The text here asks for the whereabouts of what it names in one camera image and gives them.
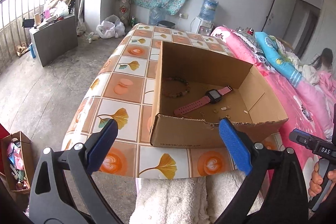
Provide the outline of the person right hand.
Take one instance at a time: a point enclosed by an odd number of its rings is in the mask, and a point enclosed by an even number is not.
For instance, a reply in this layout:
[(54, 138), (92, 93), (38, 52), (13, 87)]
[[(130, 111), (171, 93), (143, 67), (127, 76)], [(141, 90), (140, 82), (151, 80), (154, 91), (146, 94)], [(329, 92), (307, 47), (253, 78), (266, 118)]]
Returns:
[[(322, 185), (322, 182), (323, 182), (323, 177), (319, 175), (318, 171), (319, 171), (319, 163), (317, 162), (317, 163), (315, 163), (313, 172), (311, 173), (311, 180), (310, 180), (309, 189), (308, 189), (308, 195), (310, 197), (315, 197), (317, 194), (322, 192), (321, 185)], [(328, 177), (329, 180), (332, 181), (332, 184), (330, 186), (329, 191), (326, 193), (326, 195), (325, 195), (325, 197), (323, 198), (322, 201), (327, 199), (327, 196), (330, 194), (331, 190), (335, 186), (335, 182), (336, 182), (335, 169), (329, 171), (329, 173), (327, 174), (327, 177)]]

